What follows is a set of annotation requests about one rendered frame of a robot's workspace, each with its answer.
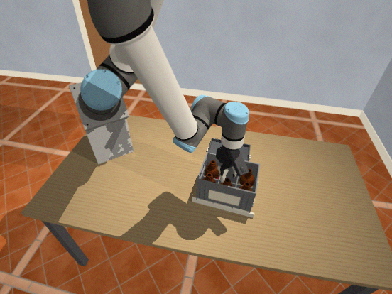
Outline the grey plastic crate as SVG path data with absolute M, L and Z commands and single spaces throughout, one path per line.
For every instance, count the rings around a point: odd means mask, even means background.
M 197 198 L 250 212 L 256 196 L 260 164 L 245 160 L 247 168 L 252 169 L 252 175 L 254 176 L 254 179 L 258 169 L 257 179 L 255 181 L 256 189 L 254 186 L 254 188 L 250 187 L 252 191 L 248 191 L 239 189 L 241 186 L 243 186 L 239 184 L 239 179 L 241 176 L 238 177 L 236 174 L 235 178 L 233 178 L 234 171 L 232 168 L 227 168 L 229 171 L 226 174 L 226 178 L 231 180 L 233 187 L 220 184 L 222 183 L 220 180 L 220 174 L 219 179 L 214 178 L 216 181 L 215 183 L 203 180 L 203 178 L 206 177 L 205 168 L 209 165 L 211 160 L 215 160 L 217 167 L 223 164 L 218 161 L 215 154 L 206 160 L 206 162 L 202 165 L 199 175 L 197 176 Z M 238 183 L 236 183 L 237 181 Z M 255 192 L 253 192 L 254 189 Z

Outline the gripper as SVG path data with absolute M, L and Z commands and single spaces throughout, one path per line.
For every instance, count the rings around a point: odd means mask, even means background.
M 233 166 L 227 151 L 237 151 L 237 150 L 239 150 L 239 148 L 238 149 L 229 149 L 229 148 L 225 149 L 225 148 L 226 147 L 224 147 L 222 145 L 220 148 L 217 148 L 217 153 L 216 153 L 216 158 L 218 159 L 218 161 L 220 163 L 223 163 L 221 166 L 217 167 L 217 170 L 220 173 L 220 180 L 221 180 L 221 182 L 224 182 L 226 174 L 229 171 L 227 168 L 230 168 L 230 167 Z M 234 171 L 234 173 L 233 173 L 233 178 L 234 178 L 236 176 L 236 171 L 235 171 L 235 169 L 233 167 L 232 167 L 232 169 Z

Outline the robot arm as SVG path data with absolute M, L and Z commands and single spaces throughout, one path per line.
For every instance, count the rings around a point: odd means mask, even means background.
M 96 121 L 112 118 L 119 110 L 121 98 L 139 79 L 174 131 L 175 145 L 194 152 L 210 126 L 216 124 L 222 127 L 223 146 L 241 148 L 249 120 L 249 110 L 244 104 L 224 103 L 200 95 L 190 111 L 154 32 L 163 2 L 87 0 L 94 27 L 102 39 L 112 45 L 103 63 L 84 77 L 80 109 Z

